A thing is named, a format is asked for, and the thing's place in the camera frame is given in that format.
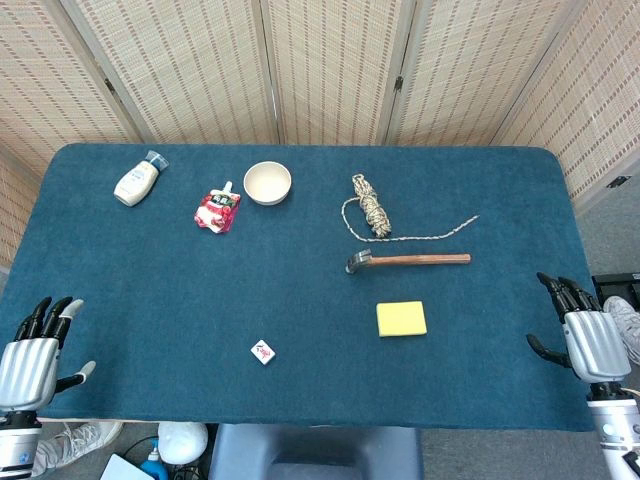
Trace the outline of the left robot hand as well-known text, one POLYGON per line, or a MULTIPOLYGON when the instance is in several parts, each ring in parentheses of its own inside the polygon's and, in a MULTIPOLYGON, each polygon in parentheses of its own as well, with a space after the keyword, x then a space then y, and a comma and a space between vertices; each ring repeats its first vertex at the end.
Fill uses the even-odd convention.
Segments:
POLYGON ((58 364, 72 320, 83 308, 82 299, 64 297, 40 301, 19 325, 0 357, 0 411, 35 412, 53 397, 81 385, 93 374, 88 361, 76 373, 60 378, 58 364))

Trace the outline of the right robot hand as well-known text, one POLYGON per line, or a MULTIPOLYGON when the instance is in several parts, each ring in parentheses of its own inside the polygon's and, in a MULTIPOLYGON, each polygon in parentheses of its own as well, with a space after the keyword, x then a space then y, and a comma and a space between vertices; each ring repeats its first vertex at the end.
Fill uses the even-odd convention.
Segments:
POLYGON ((632 394, 622 382, 631 373, 631 365, 612 316, 574 280, 544 272, 536 277, 551 298, 566 348, 553 351, 531 333, 526 335, 529 347, 541 359, 572 370, 588 384, 589 401, 630 399, 632 394))

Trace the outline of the wooden handle claw hammer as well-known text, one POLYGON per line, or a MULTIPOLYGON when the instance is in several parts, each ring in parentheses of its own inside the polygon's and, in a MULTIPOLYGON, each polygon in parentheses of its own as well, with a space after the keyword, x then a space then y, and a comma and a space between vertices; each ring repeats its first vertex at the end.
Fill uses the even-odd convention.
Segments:
POLYGON ((367 249, 349 257, 345 271, 354 274, 363 268, 377 266, 465 265, 471 260, 472 256, 468 253, 374 256, 367 249))

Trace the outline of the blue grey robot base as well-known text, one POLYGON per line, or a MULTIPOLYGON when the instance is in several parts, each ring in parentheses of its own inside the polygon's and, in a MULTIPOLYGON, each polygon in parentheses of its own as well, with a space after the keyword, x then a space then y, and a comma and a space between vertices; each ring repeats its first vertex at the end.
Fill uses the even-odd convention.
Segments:
POLYGON ((208 480, 423 480, 420 431, 221 424, 208 480))

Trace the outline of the yellow sponge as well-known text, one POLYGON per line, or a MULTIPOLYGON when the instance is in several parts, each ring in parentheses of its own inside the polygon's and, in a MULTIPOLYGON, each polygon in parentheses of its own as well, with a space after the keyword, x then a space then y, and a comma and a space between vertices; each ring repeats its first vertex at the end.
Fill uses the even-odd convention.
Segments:
POLYGON ((421 301, 389 302, 376 305, 380 337, 419 336, 427 333, 421 301))

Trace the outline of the white sneaker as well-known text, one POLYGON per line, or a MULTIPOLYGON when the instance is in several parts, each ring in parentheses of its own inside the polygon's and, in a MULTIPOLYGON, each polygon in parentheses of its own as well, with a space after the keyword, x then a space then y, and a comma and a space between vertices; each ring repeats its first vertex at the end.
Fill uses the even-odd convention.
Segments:
POLYGON ((611 296, 604 302, 621 335, 630 360, 640 366, 640 312, 619 296, 611 296))
POLYGON ((83 456, 111 444, 123 430, 123 422, 89 422, 62 432, 48 440, 39 440, 32 477, 66 467, 83 456))

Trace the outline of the black box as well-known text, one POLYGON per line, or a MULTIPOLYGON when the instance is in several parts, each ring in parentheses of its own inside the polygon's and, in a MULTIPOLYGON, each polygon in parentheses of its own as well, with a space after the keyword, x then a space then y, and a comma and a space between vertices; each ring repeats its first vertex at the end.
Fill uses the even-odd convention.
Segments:
POLYGON ((601 305, 609 297, 618 296, 640 311, 640 273, 593 275, 592 282, 601 305))

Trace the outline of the white flat sheet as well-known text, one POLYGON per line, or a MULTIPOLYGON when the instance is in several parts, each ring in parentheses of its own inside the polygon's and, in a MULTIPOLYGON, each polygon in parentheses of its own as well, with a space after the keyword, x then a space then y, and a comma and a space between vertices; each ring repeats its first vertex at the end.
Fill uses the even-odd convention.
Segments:
POLYGON ((112 454, 99 480, 155 480, 139 467, 131 464, 121 456, 112 454))

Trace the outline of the woven bamboo screen panel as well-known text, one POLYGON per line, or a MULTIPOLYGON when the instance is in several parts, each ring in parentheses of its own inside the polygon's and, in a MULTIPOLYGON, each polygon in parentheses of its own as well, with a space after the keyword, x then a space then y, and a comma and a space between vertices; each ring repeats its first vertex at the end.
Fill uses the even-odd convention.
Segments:
POLYGON ((276 144, 260 0, 60 0, 147 143, 276 144))
POLYGON ((578 0, 416 0, 381 143, 487 146, 578 0))
POLYGON ((40 178, 0 145, 0 267, 15 260, 39 187, 40 178))
POLYGON ((282 143, 380 143, 416 0, 259 5, 282 143))
POLYGON ((640 0, 578 0, 495 141, 553 153, 577 211, 640 167, 640 0))
POLYGON ((54 5, 0 0, 0 149, 38 176, 68 144, 139 140, 54 5))

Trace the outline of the blue spray bottle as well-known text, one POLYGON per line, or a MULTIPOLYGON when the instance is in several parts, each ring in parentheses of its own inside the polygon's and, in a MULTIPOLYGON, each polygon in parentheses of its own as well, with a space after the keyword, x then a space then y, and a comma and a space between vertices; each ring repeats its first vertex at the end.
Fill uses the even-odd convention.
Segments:
POLYGON ((140 465, 140 470, 152 477, 154 480, 169 480, 169 474, 164 466, 159 449, 158 440, 151 440, 152 449, 147 459, 140 465))

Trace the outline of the white round dome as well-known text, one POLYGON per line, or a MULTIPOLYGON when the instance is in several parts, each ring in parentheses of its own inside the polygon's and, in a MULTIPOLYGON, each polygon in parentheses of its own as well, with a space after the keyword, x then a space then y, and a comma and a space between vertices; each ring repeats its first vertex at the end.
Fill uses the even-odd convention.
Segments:
POLYGON ((208 431, 204 423, 163 421, 158 424, 158 450, 171 465, 197 460, 206 450, 208 431))

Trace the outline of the blue table cloth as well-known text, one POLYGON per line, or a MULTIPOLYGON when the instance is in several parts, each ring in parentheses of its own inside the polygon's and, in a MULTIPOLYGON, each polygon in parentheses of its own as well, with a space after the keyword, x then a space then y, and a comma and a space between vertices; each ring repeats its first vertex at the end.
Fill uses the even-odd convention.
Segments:
POLYGON ((49 418, 587 431, 586 386, 540 359, 562 349, 536 274, 591 276, 564 176, 531 147, 162 145, 151 193, 117 181, 144 145, 53 157, 0 297, 0 354, 44 298, 81 298, 61 375, 93 360, 49 418), (247 170, 284 165, 279 204, 247 170), (194 214, 227 181, 231 229, 194 214), (352 255, 459 254, 465 265, 366 267, 352 255), (427 333, 380 337, 376 305, 421 301, 427 333), (266 366, 251 353, 266 341, 266 366))

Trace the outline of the cream lotion bottle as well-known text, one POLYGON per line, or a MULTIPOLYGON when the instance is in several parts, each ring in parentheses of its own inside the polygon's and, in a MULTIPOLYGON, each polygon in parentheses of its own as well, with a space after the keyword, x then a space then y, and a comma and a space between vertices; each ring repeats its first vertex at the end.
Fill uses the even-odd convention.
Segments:
POLYGON ((169 162, 158 152, 149 150, 143 160, 129 170, 116 184, 114 196, 127 207, 142 201, 169 162))

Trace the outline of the white mahjong tile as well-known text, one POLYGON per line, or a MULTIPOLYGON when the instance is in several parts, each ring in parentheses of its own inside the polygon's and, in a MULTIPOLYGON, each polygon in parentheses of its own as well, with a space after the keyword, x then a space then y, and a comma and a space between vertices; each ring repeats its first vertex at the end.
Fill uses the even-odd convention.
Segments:
POLYGON ((264 366, 268 365, 276 357, 276 352, 262 339, 251 347, 251 353, 264 366))

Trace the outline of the red drink pouch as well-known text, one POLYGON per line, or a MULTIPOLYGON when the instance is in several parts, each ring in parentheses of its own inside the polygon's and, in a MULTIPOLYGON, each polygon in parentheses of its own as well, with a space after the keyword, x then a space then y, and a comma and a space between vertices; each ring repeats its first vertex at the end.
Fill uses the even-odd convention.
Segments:
POLYGON ((241 202, 241 195, 234 193, 232 187, 233 183, 227 181, 222 189, 212 189, 203 197, 194 214, 194 221, 200 228, 214 234, 231 229, 241 202))

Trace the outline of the beige bowl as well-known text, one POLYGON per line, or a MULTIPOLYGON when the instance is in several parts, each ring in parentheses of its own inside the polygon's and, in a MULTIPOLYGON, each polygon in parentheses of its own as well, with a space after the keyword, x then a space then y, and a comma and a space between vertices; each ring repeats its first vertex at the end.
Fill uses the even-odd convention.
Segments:
POLYGON ((291 173, 284 165, 275 161, 263 161, 251 166, 243 178, 246 194, 263 206, 282 202, 291 186, 291 173))

